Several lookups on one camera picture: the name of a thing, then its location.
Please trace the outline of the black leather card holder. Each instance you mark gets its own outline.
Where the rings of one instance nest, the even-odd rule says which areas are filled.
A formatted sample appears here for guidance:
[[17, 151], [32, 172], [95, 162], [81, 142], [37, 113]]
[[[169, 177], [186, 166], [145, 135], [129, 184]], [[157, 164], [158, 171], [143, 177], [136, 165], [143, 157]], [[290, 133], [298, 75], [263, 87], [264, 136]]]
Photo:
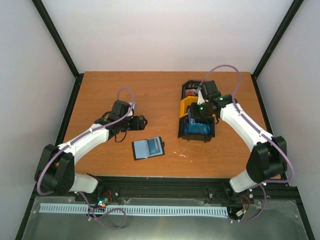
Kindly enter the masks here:
[[165, 143], [160, 136], [133, 141], [131, 146], [135, 161], [165, 155]]

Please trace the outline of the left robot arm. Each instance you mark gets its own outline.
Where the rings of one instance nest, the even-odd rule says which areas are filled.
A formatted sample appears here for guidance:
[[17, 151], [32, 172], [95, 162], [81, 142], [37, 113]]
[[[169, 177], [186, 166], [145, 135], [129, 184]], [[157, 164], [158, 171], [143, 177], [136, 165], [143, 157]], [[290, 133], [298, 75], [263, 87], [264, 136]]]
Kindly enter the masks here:
[[77, 162], [119, 133], [142, 131], [147, 124], [143, 115], [135, 115], [134, 102], [116, 100], [111, 111], [105, 112], [80, 135], [65, 143], [44, 147], [34, 176], [37, 193], [45, 196], [84, 192], [92, 201], [101, 200], [104, 188], [96, 177], [76, 173]]

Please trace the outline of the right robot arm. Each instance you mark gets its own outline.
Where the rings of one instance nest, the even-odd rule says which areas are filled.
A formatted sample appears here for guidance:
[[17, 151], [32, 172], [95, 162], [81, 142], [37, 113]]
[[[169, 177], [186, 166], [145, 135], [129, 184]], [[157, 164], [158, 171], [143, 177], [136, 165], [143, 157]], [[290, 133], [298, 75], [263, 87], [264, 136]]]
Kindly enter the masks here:
[[250, 150], [245, 170], [229, 181], [232, 193], [265, 184], [287, 171], [285, 139], [273, 136], [252, 120], [234, 94], [221, 95], [213, 80], [189, 80], [183, 84], [178, 136], [208, 142], [215, 136], [219, 121], [227, 123]]

